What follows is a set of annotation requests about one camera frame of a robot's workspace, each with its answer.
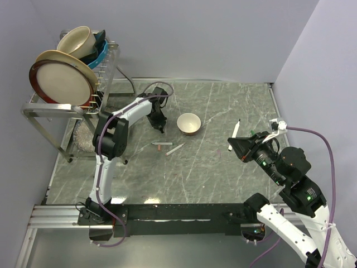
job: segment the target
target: beige plate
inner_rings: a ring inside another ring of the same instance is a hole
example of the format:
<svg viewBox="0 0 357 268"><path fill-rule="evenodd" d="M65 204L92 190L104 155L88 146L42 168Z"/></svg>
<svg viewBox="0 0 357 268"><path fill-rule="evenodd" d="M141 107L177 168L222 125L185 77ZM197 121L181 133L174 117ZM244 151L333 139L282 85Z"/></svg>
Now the beige plate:
<svg viewBox="0 0 357 268"><path fill-rule="evenodd" d="M71 55L58 51L58 50L47 50L42 52L36 59L36 62L40 60L58 60L63 63L68 63L78 69L89 81L90 85L93 88L93 91L96 91L98 82L97 77L94 72L89 68L85 63L79 59L72 57Z"/></svg>

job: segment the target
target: rack leg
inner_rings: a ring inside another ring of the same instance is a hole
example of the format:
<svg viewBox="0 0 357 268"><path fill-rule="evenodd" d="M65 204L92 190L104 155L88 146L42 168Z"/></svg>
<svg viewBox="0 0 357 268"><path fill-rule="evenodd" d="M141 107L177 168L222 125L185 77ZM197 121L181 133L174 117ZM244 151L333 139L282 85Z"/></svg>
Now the rack leg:
<svg viewBox="0 0 357 268"><path fill-rule="evenodd" d="M29 120L29 122L39 131L39 133L41 135L43 135L43 137L45 139L48 140L48 142L50 142L50 144L53 145L54 148L56 148L58 150L58 152L63 156L63 158L65 158L67 160L67 162L71 163L72 162L72 157L71 155L67 154L63 148L61 147L61 145L58 143L58 141L56 141L55 138L52 137L51 134L48 133L48 131L42 127L42 125L33 117L27 117L25 114L24 116L27 118L27 120Z"/></svg>

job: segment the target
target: gray marble surface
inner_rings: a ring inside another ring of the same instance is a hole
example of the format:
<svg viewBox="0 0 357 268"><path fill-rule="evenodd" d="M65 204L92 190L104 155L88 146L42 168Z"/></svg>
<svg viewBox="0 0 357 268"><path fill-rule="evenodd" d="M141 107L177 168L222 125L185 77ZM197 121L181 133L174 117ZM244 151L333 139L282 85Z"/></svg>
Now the gray marble surface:
<svg viewBox="0 0 357 268"><path fill-rule="evenodd" d="M138 84L141 92L148 83ZM241 203L259 192L271 202L280 202L281 188L257 164L242 163L228 151L227 138L241 119L238 136L250 131L268 130L269 119L276 118L266 84L175 82L163 113L168 118L165 133L154 130L148 119L131 129L125 157L129 164L117 164L112 196L126 203ZM128 84L116 83L112 91ZM113 98L108 103L118 108L132 99ZM179 115L197 114L202 128L196 136L184 136L176 126ZM173 142L157 146L151 142ZM170 156L165 152L176 145L184 147ZM93 185L95 160L60 157L47 204L74 204L88 197Z"/></svg>

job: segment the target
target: bowl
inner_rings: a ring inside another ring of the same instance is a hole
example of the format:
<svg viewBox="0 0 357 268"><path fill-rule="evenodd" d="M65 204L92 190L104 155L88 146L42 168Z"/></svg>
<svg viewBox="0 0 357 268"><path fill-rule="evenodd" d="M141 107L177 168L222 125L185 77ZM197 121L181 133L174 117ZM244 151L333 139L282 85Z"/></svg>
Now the bowl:
<svg viewBox="0 0 357 268"><path fill-rule="evenodd" d="M80 26L67 33L57 46L57 50L77 59L94 51L95 37L87 26Z"/></svg>
<svg viewBox="0 0 357 268"><path fill-rule="evenodd" d="M193 136L200 129L201 120L193 113L184 113L177 119L177 126L183 134Z"/></svg>
<svg viewBox="0 0 357 268"><path fill-rule="evenodd" d="M101 52L99 52L100 54L98 55L98 57L95 60L93 60L91 63L88 64L89 68L94 69L95 67L98 66L98 64L100 64L102 62L102 60L104 60L105 56L107 55L107 53L109 51L108 47L109 47L109 44L107 41L105 41L103 49Z"/></svg>

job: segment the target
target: white wall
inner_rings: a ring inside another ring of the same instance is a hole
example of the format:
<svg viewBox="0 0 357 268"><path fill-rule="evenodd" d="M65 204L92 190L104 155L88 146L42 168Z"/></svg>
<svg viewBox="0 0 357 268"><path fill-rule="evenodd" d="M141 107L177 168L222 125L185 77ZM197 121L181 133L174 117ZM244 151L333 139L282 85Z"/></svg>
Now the white wall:
<svg viewBox="0 0 357 268"><path fill-rule="evenodd" d="M30 1L0 2L1 267L14 267L32 207L44 197L56 159L56 151L20 114L33 93L28 71L39 53L54 46ZM62 134L63 122L47 125Z"/></svg>
<svg viewBox="0 0 357 268"><path fill-rule="evenodd" d="M133 77L273 82L318 0L31 0L61 30L106 29Z"/></svg>
<svg viewBox="0 0 357 268"><path fill-rule="evenodd" d="M335 222L357 254L357 2L320 0L274 85L290 126L316 130L329 140L337 180ZM309 176L331 201L329 155L314 135L290 132L291 144L311 161Z"/></svg>

